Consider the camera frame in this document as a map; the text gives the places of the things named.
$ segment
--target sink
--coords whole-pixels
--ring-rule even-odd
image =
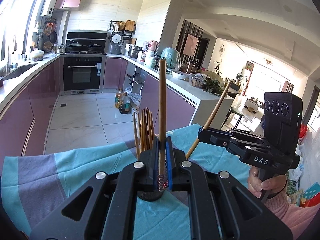
[[[33,63],[33,64],[29,64],[29,65],[24,65],[21,67],[16,68],[14,71],[10,72],[9,74],[7,74],[3,80],[8,80],[8,79],[12,79],[12,78],[16,78],[18,76],[20,76],[22,73],[25,73],[28,69],[32,68],[33,66],[37,65],[38,63]]]

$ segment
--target pink sleeve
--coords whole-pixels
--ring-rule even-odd
[[[267,200],[265,206],[291,229],[293,239],[297,239],[313,220],[320,204],[307,208],[289,205],[286,190],[287,187],[284,187],[277,196]]]

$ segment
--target bar stool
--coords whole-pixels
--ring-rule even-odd
[[[238,127],[238,125],[239,125],[239,123],[240,123],[240,120],[241,120],[242,116],[244,116],[244,113],[242,113],[239,109],[236,109],[236,108],[234,108],[234,107],[231,107],[231,108],[230,108],[230,110],[229,110],[229,112],[228,112],[228,114],[227,114],[227,118],[224,120],[221,128],[224,126],[224,124],[226,123],[226,121],[228,120],[228,118],[229,118],[229,116],[230,116],[231,114],[237,114],[237,115],[239,116],[239,119],[238,119],[238,121],[237,121],[237,123],[236,123],[236,126],[235,126],[235,129],[237,129],[237,127]]]

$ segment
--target camera lens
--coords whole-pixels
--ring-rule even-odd
[[[281,113],[283,116],[287,116],[289,113],[289,107],[287,105],[287,103],[283,103],[281,106]]]
[[[278,101],[273,101],[272,102],[272,112],[273,114],[278,114],[279,113],[279,102]]]
[[[267,110],[267,111],[270,110],[270,102],[269,102],[269,100],[266,101],[266,103],[265,103],[264,106],[266,107],[266,110]]]

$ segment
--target oven door handle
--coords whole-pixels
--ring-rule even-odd
[[[68,68],[76,68],[76,67],[97,67],[97,65],[94,66],[68,66]]]

